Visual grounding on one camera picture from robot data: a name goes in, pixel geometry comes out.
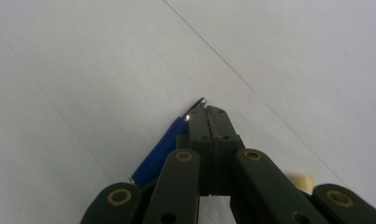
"pen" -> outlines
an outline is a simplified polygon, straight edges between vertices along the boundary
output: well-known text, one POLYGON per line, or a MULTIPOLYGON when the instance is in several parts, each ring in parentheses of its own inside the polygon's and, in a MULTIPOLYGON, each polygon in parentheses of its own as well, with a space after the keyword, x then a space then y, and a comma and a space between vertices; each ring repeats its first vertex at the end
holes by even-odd
POLYGON ((168 154, 176 148, 176 137, 179 134, 188 134, 189 111, 197 106, 205 107, 206 103, 207 100, 205 98, 200 98, 183 116, 174 120, 161 140, 132 175, 135 185, 141 188, 159 177, 168 154))

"white surface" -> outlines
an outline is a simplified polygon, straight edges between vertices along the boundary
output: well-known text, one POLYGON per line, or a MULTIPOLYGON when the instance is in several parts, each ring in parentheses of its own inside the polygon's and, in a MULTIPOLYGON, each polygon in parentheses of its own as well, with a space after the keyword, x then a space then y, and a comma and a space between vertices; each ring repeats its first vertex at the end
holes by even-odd
MULTIPOLYGON (((376 206, 376 2, 167 3, 183 20, 0 1, 0 223, 77 223, 200 96, 286 173, 376 206)), ((231 223, 227 200, 202 199, 200 223, 231 223)))

